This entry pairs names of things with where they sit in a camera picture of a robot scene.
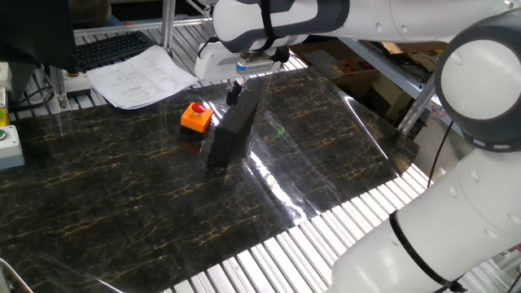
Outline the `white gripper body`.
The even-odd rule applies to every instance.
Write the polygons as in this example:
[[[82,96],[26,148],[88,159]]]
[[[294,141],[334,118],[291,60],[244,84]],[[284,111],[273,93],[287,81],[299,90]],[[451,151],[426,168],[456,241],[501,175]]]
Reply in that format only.
[[[195,75],[202,81],[220,81],[276,72],[290,58],[287,47],[270,48],[260,53],[232,53],[220,42],[199,47]]]

